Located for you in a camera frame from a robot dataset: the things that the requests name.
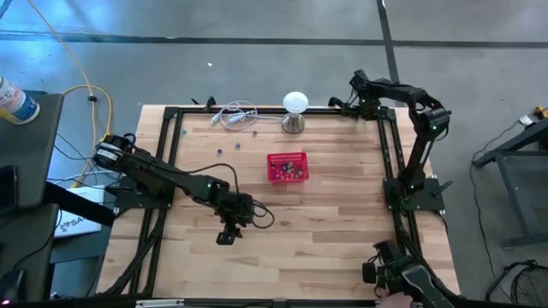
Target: white light bulb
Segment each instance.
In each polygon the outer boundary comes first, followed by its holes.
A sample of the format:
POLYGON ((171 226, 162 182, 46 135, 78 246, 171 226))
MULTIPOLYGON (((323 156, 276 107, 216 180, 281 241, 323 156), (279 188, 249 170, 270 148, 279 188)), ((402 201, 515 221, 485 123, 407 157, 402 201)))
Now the white light bulb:
POLYGON ((291 113, 301 113, 308 108, 308 98, 301 92, 291 92, 283 98, 283 107, 291 113))

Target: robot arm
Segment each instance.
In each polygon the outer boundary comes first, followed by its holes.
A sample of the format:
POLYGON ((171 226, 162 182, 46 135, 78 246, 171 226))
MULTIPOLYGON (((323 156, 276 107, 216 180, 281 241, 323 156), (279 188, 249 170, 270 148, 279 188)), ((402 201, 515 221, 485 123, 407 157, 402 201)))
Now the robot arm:
POLYGON ((241 237, 236 224, 246 227, 253 222, 255 203, 251 195, 231 192, 228 182, 215 177, 179 170, 134 146, 125 137, 107 136, 98 145, 93 161, 102 168, 126 174, 154 198, 175 186, 197 204, 212 208, 225 223, 224 231, 217 237, 219 245, 232 245, 235 237, 241 237))
POLYGON ((383 241, 374 245, 379 262, 363 264, 365 283, 376 287, 388 288, 390 294, 403 292, 413 297, 427 308, 525 308, 524 305, 494 303, 471 300, 453 294, 430 268, 426 260, 414 249, 410 240, 405 240, 409 255, 403 256, 392 241, 383 241))
POLYGON ((409 118, 414 124, 417 138, 408 164, 397 176, 398 195, 401 198, 423 189, 425 181, 424 166, 436 138, 449 129, 451 111, 421 88, 395 84, 387 79, 370 81, 363 70, 354 72, 350 81, 358 104, 343 103, 332 98, 330 105, 338 105, 345 116, 363 117, 376 120, 380 107, 380 98, 390 98, 405 103, 409 108, 409 118))

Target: wooden tabletop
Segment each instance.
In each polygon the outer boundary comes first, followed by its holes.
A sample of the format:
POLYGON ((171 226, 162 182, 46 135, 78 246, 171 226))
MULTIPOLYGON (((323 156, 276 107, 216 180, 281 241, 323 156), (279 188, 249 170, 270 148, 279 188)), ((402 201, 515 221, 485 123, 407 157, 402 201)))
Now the wooden tabletop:
MULTIPOLYGON (((164 107, 143 106, 137 127, 137 146, 152 154, 164 107)), ((396 114, 407 159, 415 134, 407 109, 398 108, 396 114)), ((266 230, 244 228, 243 239, 236 239, 232 246, 218 246, 215 239, 223 228, 218 217, 177 190, 164 229, 154 296, 376 299, 373 285, 361 282, 361 264, 376 254, 373 244, 395 238, 384 205, 385 174, 377 123, 339 115, 307 115, 304 132, 291 135, 278 121, 259 120, 248 129, 232 132, 219 124, 211 127, 210 119, 211 115, 184 116, 182 129, 187 134, 179 142, 176 167, 231 164, 238 173, 240 190, 268 206, 276 223, 266 230), (292 151, 307 153, 310 179, 272 185, 266 176, 266 154, 292 151)), ((429 163, 426 173, 431 173, 429 163)), ((229 169, 209 169, 204 174, 234 187, 229 169)), ((143 212, 129 210, 116 220, 99 291, 112 285, 135 254, 143 212)), ((426 260, 447 287, 459 293, 441 219, 421 211, 416 218, 426 260)), ((258 218, 257 223, 266 223, 265 219, 258 218)), ((148 257, 144 265, 141 286, 148 257)))

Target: concrete floor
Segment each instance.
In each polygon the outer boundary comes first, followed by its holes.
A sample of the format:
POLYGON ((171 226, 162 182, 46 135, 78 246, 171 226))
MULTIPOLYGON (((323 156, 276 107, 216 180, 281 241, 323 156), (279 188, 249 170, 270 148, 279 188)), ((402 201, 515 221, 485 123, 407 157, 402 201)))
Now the concrete floor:
MULTIPOLYGON (((301 91, 311 104, 345 98, 357 68, 371 78, 390 77, 375 0, 98 0, 36 1, 62 33, 144 37, 349 39, 375 45, 303 44, 115 44, 69 43, 89 80, 115 100, 115 133, 133 132, 142 104, 187 104, 190 98, 219 103, 246 99, 279 104, 301 91)), ((400 80, 422 86, 450 110, 449 136, 434 146, 432 165, 455 184, 444 193, 451 250, 462 293, 483 298, 493 281, 478 225, 468 166, 472 154, 520 116, 545 104, 548 86, 548 3, 543 0, 385 0, 394 40, 518 42, 516 48, 410 48, 394 52, 400 80)), ((26 1, 14 1, 0 19, 3 33, 39 34, 46 26, 26 1)), ((83 83, 78 70, 51 41, 0 40, 0 74, 26 89, 61 92, 83 83)), ((99 104, 104 131, 107 105, 99 104)), ((508 137, 519 133, 516 127, 508 137)), ((84 155, 92 143, 86 91, 65 99, 59 133, 84 155)), ((59 146, 69 147, 58 140, 59 146)), ((80 162, 55 152, 50 177, 80 172, 80 162), (60 165, 69 166, 65 170, 60 165)), ((521 235, 495 166, 474 171, 495 271, 529 258, 548 264, 548 245, 502 250, 500 240, 521 235)), ((100 178, 109 183, 106 177, 100 178)), ((94 262, 58 266, 53 290, 83 295, 94 262), (79 279, 72 279, 74 273, 79 279)), ((499 292, 496 300, 505 301, 499 292)))

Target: bottle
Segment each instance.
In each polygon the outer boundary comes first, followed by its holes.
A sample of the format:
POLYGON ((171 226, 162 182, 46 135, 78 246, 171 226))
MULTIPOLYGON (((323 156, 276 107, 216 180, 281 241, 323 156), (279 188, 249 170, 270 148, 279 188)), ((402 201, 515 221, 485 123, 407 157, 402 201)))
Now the bottle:
POLYGON ((40 105, 9 80, 0 76, 0 116, 20 125, 34 120, 40 105))

